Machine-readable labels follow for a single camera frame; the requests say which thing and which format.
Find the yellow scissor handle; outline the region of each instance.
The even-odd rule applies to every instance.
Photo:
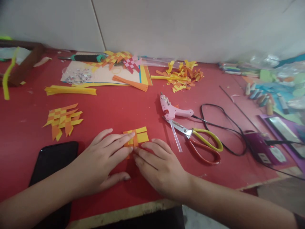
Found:
[[[197,128],[193,128],[193,134],[195,134],[201,141],[203,141],[208,147],[214,149],[217,152],[221,152],[223,151],[223,145],[221,143],[221,141],[219,140],[219,138],[213,134],[211,131],[205,130],[205,129],[197,129]],[[218,148],[216,148],[215,146],[211,145],[204,137],[202,137],[200,134],[198,134],[198,132],[203,132],[203,133],[207,133],[209,135],[212,136],[212,138],[215,139],[215,141],[217,142]]]

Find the power cord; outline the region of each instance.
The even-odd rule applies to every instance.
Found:
[[[267,145],[281,145],[281,144],[292,144],[292,143],[295,143],[295,144],[300,144],[300,145],[305,145],[304,143],[301,143],[301,142],[293,142],[293,141],[278,141],[278,140],[269,140],[269,141],[265,141],[265,143]]]
[[[219,108],[219,109],[224,113],[224,115],[225,115],[228,119],[230,119],[230,120],[234,123],[234,125],[237,126],[237,128],[239,129],[240,132],[238,132],[238,131],[236,131],[236,130],[233,130],[233,129],[230,129],[230,128],[223,127],[223,126],[219,126],[219,125],[216,125],[216,124],[214,124],[214,123],[211,123],[211,122],[206,121],[206,120],[204,119],[204,115],[203,115],[203,111],[202,111],[202,108],[203,108],[204,106],[206,106],[206,105]],[[218,105],[215,105],[215,104],[211,104],[211,103],[202,104],[201,107],[200,107],[200,114],[201,114],[201,117],[202,117],[202,118],[199,118],[199,117],[197,117],[197,116],[195,116],[195,115],[193,115],[192,117],[201,120],[201,121],[203,122],[204,127],[205,127],[207,130],[209,130],[208,127],[207,127],[207,124],[208,124],[208,125],[215,126],[215,127],[218,127],[218,128],[222,128],[222,129],[227,129],[227,130],[233,131],[233,132],[235,132],[235,133],[237,133],[237,134],[239,134],[239,135],[241,136],[241,138],[243,139],[243,141],[245,142],[245,145],[246,145],[245,148],[244,148],[244,150],[243,150],[243,152],[242,152],[241,154],[235,153],[234,151],[232,151],[231,149],[229,149],[223,142],[221,142],[222,145],[223,145],[223,147],[226,148],[230,153],[232,153],[232,154],[235,155],[235,156],[243,156],[243,155],[245,155],[245,153],[247,152],[247,149],[249,149],[252,153],[254,153],[254,152],[253,152],[253,149],[251,148],[249,142],[247,141],[247,138],[245,137],[245,134],[244,134],[244,132],[242,131],[242,129],[239,127],[239,125],[238,125],[236,122],[234,122],[234,121],[228,116],[228,114],[225,112],[225,110],[224,110],[221,106],[218,106]],[[292,142],[292,141],[266,141],[266,144],[267,144],[267,145],[287,144],[287,143],[297,143],[297,144],[305,145],[305,144],[303,144],[303,143]],[[285,174],[285,175],[294,177],[294,178],[296,178],[296,179],[305,181],[304,178],[300,178],[300,177],[294,176],[294,175],[292,175],[292,174],[289,174],[289,173],[285,173],[285,172],[279,171],[279,170],[277,170],[277,169],[274,169],[274,168],[272,168],[272,167],[269,167],[268,165],[265,165],[264,163],[262,163],[262,162],[259,161],[259,160],[258,160],[258,162],[259,162],[260,164],[262,164],[263,166],[269,168],[269,169],[272,169],[272,170],[274,170],[274,171],[277,171],[277,172],[283,173],[283,174]]]
[[[211,123],[211,122],[206,121],[206,120],[204,119],[204,115],[203,115],[203,111],[202,111],[202,108],[203,108],[204,106],[206,106],[206,105],[219,108],[219,109],[224,113],[224,115],[225,115],[228,119],[230,119],[230,120],[234,123],[234,125],[237,126],[237,128],[239,129],[240,132],[238,132],[238,131],[236,131],[236,130],[234,130],[234,129],[230,129],[230,128],[226,128],[226,127],[223,127],[223,126],[219,126],[219,125],[216,125],[216,124],[213,124],[213,123]],[[244,150],[243,150],[243,152],[242,152],[241,154],[235,153],[233,150],[231,150],[229,147],[227,147],[223,142],[221,142],[221,143],[222,143],[223,147],[226,148],[226,149],[227,149],[230,153],[232,153],[233,155],[235,155],[235,156],[243,156],[243,155],[245,155],[245,153],[247,152],[249,143],[248,143],[248,141],[247,141],[247,139],[246,139],[246,137],[245,137],[245,135],[244,135],[244,132],[243,132],[242,129],[239,127],[239,125],[238,125],[236,122],[234,122],[234,121],[227,115],[227,113],[225,112],[225,110],[224,110],[221,106],[218,106],[218,105],[215,105],[215,104],[211,104],[211,103],[202,104],[201,107],[200,107],[200,114],[201,114],[201,117],[202,117],[202,118],[199,118],[199,117],[197,117],[197,116],[195,116],[195,115],[193,115],[192,117],[201,120],[201,121],[203,122],[204,127],[205,127],[207,130],[209,130],[209,128],[207,127],[207,124],[208,124],[208,125],[212,125],[212,126],[215,126],[215,127],[222,128],[222,129],[227,129],[227,130],[233,131],[233,132],[237,133],[238,135],[240,135],[240,136],[242,137],[242,139],[244,140],[244,142],[246,143],[246,146],[245,146],[245,148],[244,148]]]

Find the hand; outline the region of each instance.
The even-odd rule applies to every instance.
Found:
[[[166,198],[186,202],[190,193],[191,175],[184,171],[171,148],[160,139],[152,139],[152,142],[141,146],[155,153],[134,149],[137,153],[134,155],[136,165],[145,179]]]
[[[126,172],[109,176],[111,170],[124,160],[133,147],[123,147],[135,133],[111,134],[113,129],[99,133],[90,146],[71,164],[64,168],[64,176],[74,193],[74,198],[104,191],[119,181],[129,180]]]

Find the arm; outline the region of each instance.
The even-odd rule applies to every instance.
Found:
[[[126,172],[108,175],[132,152],[132,148],[121,147],[134,133],[105,137],[111,132],[112,129],[102,131],[67,167],[3,201],[0,228],[32,228],[66,203],[130,179]]]
[[[297,228],[293,213],[271,202],[205,181],[184,171],[170,147],[160,139],[136,148],[136,165],[162,195],[229,228]]]

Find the scissors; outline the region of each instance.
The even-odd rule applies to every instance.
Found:
[[[219,164],[219,163],[220,163],[220,154],[219,154],[219,152],[223,151],[223,145],[222,145],[221,141],[219,140],[219,138],[218,138],[215,134],[213,134],[211,131],[208,131],[208,130],[205,130],[205,129],[197,129],[197,128],[187,129],[187,128],[185,128],[184,126],[182,126],[181,124],[179,124],[179,123],[177,123],[176,121],[174,121],[174,120],[173,120],[172,122],[173,122],[173,126],[174,126],[177,130],[179,130],[180,132],[182,132],[182,133],[185,134],[185,136],[186,136],[187,139],[188,139],[188,144],[189,144],[189,146],[192,148],[192,151],[193,151],[194,153],[196,153],[204,163],[206,163],[206,164],[208,164],[208,165],[216,165],[216,164]],[[211,145],[211,143],[209,143],[209,142],[208,142],[204,137],[202,137],[198,132],[203,132],[203,133],[209,134],[209,135],[217,142],[218,148],[216,148],[215,146]],[[192,134],[196,135],[202,142],[205,143],[205,145],[202,144],[202,143],[200,143],[200,142],[197,142],[197,141],[192,137]],[[197,149],[195,148],[194,145],[209,150],[209,151],[212,153],[212,155],[214,156],[214,161],[211,162],[211,161],[208,161],[208,160],[204,159],[204,158],[198,153],[198,151],[197,151]]]

